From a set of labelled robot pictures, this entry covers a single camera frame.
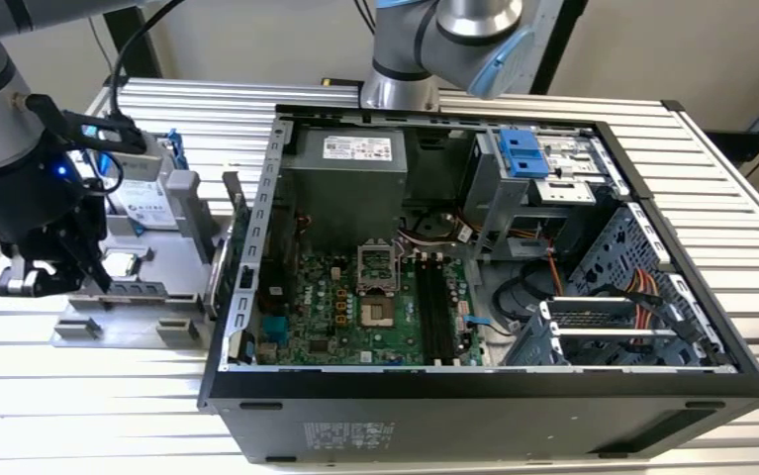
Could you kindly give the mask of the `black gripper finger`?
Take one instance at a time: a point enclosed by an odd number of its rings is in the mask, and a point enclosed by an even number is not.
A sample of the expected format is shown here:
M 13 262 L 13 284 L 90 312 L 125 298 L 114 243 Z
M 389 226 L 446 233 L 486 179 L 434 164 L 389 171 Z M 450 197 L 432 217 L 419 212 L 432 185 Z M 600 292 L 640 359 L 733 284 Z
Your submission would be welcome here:
M 83 273 L 103 293 L 111 289 L 113 278 L 102 263 L 101 242 L 107 238 L 106 213 L 102 205 L 78 205 L 66 216 L 63 246 Z

